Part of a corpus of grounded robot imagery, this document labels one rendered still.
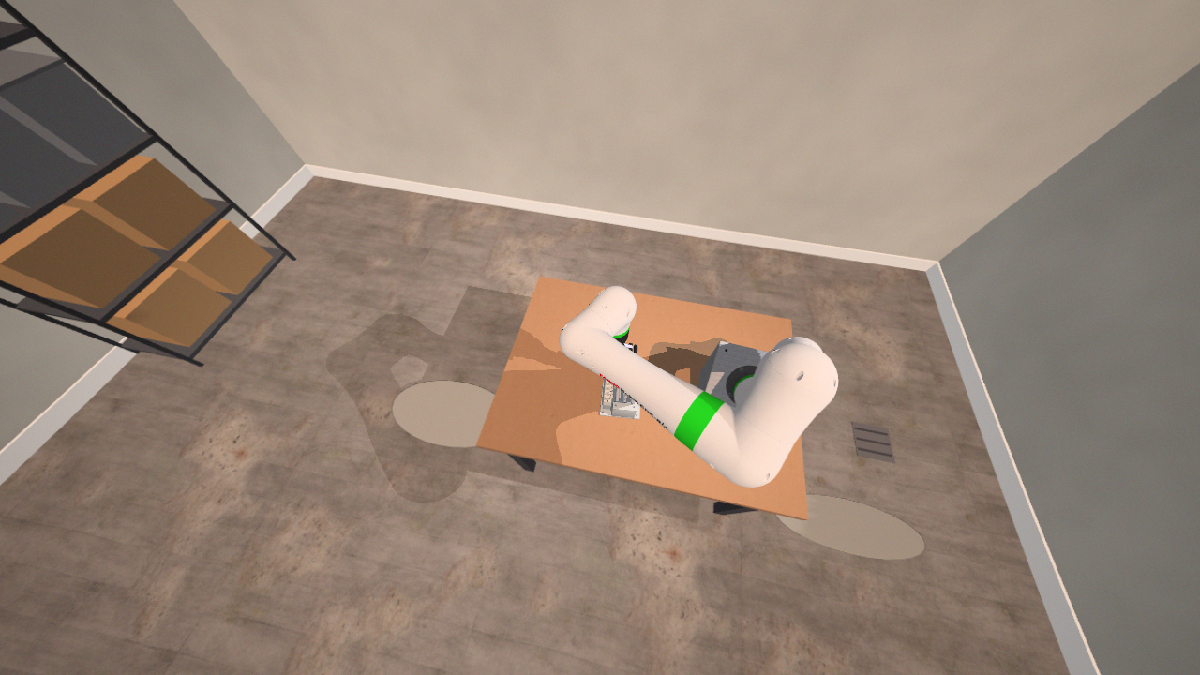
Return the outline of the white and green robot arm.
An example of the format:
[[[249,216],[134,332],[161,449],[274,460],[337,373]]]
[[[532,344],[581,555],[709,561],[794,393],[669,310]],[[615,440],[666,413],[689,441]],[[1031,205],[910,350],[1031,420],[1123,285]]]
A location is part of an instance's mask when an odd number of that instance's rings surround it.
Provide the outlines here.
[[[726,393],[739,402],[734,410],[626,350],[623,344],[635,313],[632,293],[620,286],[604,288],[564,325],[559,346],[736,486],[766,486],[799,435],[833,400],[834,363],[812,340],[785,338],[757,368],[744,365],[728,375]]]

